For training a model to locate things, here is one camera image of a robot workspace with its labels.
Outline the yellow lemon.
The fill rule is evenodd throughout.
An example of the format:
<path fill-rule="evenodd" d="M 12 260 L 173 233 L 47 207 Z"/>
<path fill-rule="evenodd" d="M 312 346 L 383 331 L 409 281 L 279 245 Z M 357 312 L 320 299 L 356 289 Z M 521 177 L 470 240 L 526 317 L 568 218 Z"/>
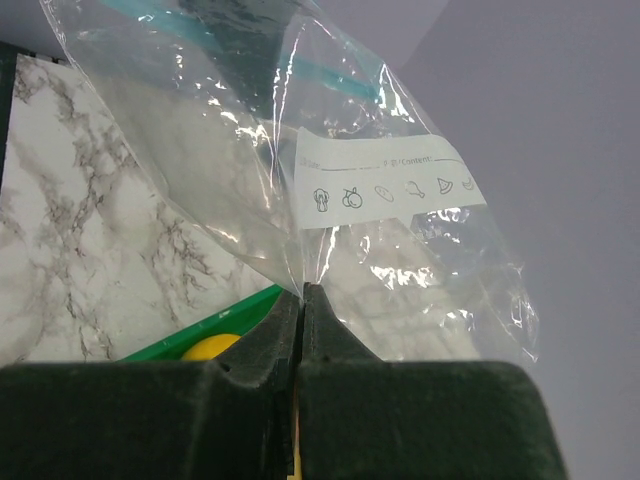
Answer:
<path fill-rule="evenodd" d="M 207 337 L 189 348 L 181 359 L 185 361 L 212 360 L 228 350 L 240 339 L 240 335 L 230 333 Z"/>

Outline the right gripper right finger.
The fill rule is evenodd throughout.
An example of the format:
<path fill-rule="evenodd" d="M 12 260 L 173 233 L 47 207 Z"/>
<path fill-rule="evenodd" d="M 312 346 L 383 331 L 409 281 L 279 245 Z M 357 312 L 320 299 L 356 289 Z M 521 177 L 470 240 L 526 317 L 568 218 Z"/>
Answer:
<path fill-rule="evenodd" d="M 304 289 L 297 369 L 306 479 L 564 479 L 543 398 L 501 361 L 385 362 Z"/>

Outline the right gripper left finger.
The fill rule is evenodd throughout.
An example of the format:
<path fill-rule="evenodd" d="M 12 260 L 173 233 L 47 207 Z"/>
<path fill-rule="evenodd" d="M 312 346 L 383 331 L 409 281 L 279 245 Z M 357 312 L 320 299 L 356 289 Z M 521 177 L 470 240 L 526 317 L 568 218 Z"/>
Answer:
<path fill-rule="evenodd" d="M 5 479 L 284 479 L 294 469 L 300 302 L 209 361 L 1 371 Z"/>

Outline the green plastic tray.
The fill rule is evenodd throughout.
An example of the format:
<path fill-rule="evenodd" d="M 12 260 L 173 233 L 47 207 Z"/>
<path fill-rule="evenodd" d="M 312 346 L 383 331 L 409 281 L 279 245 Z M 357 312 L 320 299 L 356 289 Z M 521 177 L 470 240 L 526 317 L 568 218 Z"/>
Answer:
<path fill-rule="evenodd" d="M 278 288 L 162 200 L 65 64 L 1 48 L 1 361 L 177 359 Z"/>

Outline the clear zip top bag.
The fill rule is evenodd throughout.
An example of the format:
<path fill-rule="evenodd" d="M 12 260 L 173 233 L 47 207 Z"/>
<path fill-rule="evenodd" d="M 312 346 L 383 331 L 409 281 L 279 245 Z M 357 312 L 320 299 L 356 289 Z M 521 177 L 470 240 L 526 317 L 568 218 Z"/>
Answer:
<path fill-rule="evenodd" d="M 538 358 L 539 319 L 454 146 L 312 1 L 45 1 L 163 198 L 384 360 Z"/>

